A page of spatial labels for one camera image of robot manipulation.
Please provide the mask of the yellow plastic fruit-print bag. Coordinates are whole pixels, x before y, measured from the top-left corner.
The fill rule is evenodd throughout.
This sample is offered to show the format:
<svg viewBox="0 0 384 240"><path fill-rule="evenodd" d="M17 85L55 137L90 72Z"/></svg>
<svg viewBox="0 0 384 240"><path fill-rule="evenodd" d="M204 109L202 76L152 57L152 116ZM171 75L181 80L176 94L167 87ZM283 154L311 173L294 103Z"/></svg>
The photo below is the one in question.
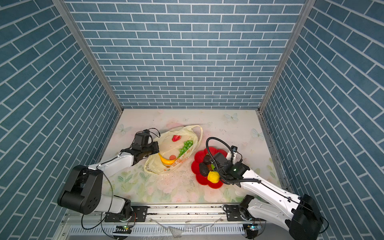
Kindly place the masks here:
<svg viewBox="0 0 384 240"><path fill-rule="evenodd" d="M177 142L173 142L173 135L180 135L181 139ZM197 151L202 139L203 128L199 125L178 127L162 133L159 138L155 138L155 142L158 142L159 144L160 152L149 156L145 163L144 170L147 173L155 175L167 175L174 172ZM183 147L184 142L187 140L192 140L194 144L181 157L179 157L179 149ZM171 155L175 155L178 159L172 166L166 167L162 164L159 154L166 159L170 159Z"/></svg>

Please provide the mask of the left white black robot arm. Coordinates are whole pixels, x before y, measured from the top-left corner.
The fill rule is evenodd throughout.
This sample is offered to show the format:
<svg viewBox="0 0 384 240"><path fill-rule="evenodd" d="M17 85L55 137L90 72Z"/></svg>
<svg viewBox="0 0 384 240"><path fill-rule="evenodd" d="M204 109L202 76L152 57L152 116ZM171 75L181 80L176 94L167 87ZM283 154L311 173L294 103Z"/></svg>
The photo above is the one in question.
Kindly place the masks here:
<svg viewBox="0 0 384 240"><path fill-rule="evenodd" d="M131 145L114 158L104 163L75 166L59 194L58 205L83 215L106 213L120 222L131 220L134 216L131 201L114 194L110 177L159 152L159 144L153 140L150 130L137 132Z"/></svg>

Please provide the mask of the red flower-shaped plate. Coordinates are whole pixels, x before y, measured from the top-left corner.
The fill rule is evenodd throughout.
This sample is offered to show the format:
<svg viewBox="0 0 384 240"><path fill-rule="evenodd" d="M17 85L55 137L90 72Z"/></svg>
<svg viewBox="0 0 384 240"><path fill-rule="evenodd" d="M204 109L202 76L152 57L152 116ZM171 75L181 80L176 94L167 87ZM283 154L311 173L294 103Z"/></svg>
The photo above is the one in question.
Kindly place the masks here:
<svg viewBox="0 0 384 240"><path fill-rule="evenodd" d="M219 189L224 184L220 180L219 174L216 173L216 167L212 163L212 158L207 149L195 154L191 170L196 175L196 180L200 185Z"/></svg>

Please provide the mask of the dark fake avocado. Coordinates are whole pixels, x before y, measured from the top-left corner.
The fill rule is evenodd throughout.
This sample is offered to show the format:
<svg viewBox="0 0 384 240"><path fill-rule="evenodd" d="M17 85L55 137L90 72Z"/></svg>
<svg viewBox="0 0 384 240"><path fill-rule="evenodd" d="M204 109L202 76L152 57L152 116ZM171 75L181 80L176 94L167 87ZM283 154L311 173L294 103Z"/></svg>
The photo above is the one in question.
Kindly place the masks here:
<svg viewBox="0 0 384 240"><path fill-rule="evenodd" d="M210 173L210 170L207 165L204 163L199 164L199 172L203 177L207 177Z"/></svg>

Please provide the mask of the dark brown fake fruit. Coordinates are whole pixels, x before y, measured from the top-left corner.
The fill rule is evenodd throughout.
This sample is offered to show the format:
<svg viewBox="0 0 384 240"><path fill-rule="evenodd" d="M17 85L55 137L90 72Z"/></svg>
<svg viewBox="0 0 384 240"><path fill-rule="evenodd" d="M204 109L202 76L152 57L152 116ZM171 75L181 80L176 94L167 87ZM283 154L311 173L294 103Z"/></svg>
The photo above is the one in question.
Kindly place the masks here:
<svg viewBox="0 0 384 240"><path fill-rule="evenodd" d="M212 164L212 157L210 155L205 155L203 158L203 163L205 165L211 165Z"/></svg>

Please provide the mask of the yellow fake lemon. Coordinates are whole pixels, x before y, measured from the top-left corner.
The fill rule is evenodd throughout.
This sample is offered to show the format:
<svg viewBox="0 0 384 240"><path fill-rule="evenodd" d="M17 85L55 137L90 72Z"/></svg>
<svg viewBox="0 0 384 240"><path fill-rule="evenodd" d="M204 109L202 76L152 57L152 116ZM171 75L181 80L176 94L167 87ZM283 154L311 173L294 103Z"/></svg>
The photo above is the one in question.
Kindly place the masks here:
<svg viewBox="0 0 384 240"><path fill-rule="evenodd" d="M220 181L220 174L215 171L210 171L208 173L207 180L212 184L217 184Z"/></svg>

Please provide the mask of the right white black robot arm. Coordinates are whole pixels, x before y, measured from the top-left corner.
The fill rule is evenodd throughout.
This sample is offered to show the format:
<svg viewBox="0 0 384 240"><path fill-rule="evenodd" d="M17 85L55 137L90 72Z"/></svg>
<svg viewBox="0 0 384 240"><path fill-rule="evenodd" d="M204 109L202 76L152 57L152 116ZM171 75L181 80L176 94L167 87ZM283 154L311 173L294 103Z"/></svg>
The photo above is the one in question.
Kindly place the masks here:
<svg viewBox="0 0 384 240"><path fill-rule="evenodd" d="M244 221L255 219L277 225L295 240L316 240L327 230L327 220L321 215L316 201L309 195L298 196L283 190L260 177L241 161L234 163L222 153L212 158L215 170L228 185L237 185L249 194L236 212Z"/></svg>

